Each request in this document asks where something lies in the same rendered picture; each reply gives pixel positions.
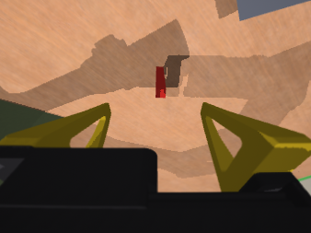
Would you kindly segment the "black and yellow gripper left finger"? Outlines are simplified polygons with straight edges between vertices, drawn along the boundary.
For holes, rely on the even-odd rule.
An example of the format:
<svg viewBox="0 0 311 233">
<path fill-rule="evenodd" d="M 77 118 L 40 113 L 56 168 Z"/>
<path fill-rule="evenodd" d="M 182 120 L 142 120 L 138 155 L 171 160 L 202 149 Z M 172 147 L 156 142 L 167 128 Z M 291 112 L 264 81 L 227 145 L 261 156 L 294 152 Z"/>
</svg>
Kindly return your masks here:
<svg viewBox="0 0 311 233">
<path fill-rule="evenodd" d="M 0 146 L 70 147 L 71 139 L 99 120 L 97 128 L 86 147 L 103 147 L 111 110 L 109 103 L 58 120 L 8 134 Z"/>
</svg>

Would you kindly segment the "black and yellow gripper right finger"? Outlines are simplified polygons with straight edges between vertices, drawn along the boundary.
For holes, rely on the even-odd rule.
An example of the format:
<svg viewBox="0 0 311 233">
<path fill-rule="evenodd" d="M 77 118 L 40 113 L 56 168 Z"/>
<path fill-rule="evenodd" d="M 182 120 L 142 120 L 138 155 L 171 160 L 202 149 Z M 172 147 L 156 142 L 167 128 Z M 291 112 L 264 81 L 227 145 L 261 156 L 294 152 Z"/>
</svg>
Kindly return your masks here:
<svg viewBox="0 0 311 233">
<path fill-rule="evenodd" d="M 311 139 L 305 134 L 207 102 L 202 104 L 201 117 L 221 192 L 238 192 L 259 172 L 292 172 L 311 156 Z M 212 119 L 241 139 L 242 146 L 235 157 Z"/>
</svg>

